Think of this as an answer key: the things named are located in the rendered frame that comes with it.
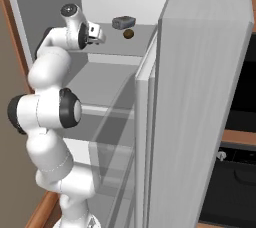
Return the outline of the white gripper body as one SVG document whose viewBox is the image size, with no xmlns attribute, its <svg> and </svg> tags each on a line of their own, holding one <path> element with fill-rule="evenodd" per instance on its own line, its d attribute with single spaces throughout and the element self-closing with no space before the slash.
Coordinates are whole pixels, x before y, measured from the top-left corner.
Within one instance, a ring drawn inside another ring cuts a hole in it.
<svg viewBox="0 0 256 228">
<path fill-rule="evenodd" d="M 90 34 L 88 36 L 88 40 L 87 40 L 87 43 L 88 44 L 96 44 L 96 45 L 99 45 L 99 44 L 104 44 L 106 41 L 106 36 L 103 32 L 100 32 L 98 36 L 94 36 L 92 34 Z"/>
</svg>

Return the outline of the white fridge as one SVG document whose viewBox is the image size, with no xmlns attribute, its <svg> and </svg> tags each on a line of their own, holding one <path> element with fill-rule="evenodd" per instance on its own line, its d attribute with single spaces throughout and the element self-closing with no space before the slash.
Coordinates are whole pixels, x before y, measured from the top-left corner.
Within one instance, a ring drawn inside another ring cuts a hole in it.
<svg viewBox="0 0 256 228">
<path fill-rule="evenodd" d="M 135 159 L 134 182 L 136 193 L 145 191 L 148 182 L 148 160 L 151 150 L 155 66 L 157 60 L 158 22 L 167 0 L 10 0 L 17 24 L 21 44 L 28 65 L 28 73 L 35 62 L 35 52 L 46 30 L 66 25 L 61 8 L 66 4 L 80 7 L 87 21 L 100 26 L 106 36 L 104 44 L 89 44 L 82 50 L 71 50 L 70 71 L 64 79 L 69 81 L 89 62 L 105 64 L 136 65 L 135 74 Z M 112 19 L 131 16 L 136 19 L 131 39 L 125 39 L 123 32 L 112 27 Z M 98 172 L 97 151 L 93 150 L 94 136 L 101 116 L 81 115 L 79 124 L 72 128 L 59 129 L 76 163 Z M 88 200 L 90 212 L 99 220 L 95 207 L 96 194 Z"/>
</svg>

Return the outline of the grey fridge door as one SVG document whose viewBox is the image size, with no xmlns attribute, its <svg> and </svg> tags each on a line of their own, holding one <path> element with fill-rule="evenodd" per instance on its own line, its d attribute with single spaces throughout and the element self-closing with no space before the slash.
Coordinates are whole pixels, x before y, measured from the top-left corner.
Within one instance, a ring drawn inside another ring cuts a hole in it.
<svg viewBox="0 0 256 228">
<path fill-rule="evenodd" d="M 196 228 L 253 27 L 251 0 L 166 1 L 134 228 Z"/>
</svg>

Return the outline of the dark grey box-shaped item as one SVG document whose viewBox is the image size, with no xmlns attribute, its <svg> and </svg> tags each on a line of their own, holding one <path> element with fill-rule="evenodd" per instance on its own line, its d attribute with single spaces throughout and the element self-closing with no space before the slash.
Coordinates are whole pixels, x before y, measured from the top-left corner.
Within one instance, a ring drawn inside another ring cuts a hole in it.
<svg viewBox="0 0 256 228">
<path fill-rule="evenodd" d="M 133 27 L 136 23 L 136 19 L 131 16 L 121 16 L 112 19 L 112 27 L 114 29 L 123 30 Z"/>
</svg>

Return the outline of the brown wooden cabinet panel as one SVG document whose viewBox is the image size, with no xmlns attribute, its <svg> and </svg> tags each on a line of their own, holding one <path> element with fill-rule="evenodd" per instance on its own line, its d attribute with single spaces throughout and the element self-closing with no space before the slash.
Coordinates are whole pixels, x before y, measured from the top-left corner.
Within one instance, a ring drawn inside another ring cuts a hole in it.
<svg viewBox="0 0 256 228">
<path fill-rule="evenodd" d="M 3 13 L 7 22 L 7 28 L 10 34 L 10 38 L 14 47 L 15 55 L 16 55 L 17 62 L 19 64 L 19 68 L 21 71 L 22 79 L 24 82 L 25 92 L 28 94 L 31 94 L 33 93 L 33 90 L 31 89 L 27 81 L 28 65 L 25 60 L 25 54 L 21 44 L 17 25 L 14 19 L 10 0 L 0 0 L 0 5 L 3 9 Z"/>
</svg>

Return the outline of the black microwave oven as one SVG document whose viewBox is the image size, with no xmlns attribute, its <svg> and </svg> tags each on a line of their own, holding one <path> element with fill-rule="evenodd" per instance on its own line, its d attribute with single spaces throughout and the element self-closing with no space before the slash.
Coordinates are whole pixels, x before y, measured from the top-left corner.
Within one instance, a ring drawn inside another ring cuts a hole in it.
<svg viewBox="0 0 256 228">
<path fill-rule="evenodd" d="M 226 128 L 256 132 L 256 33 L 248 45 Z"/>
</svg>

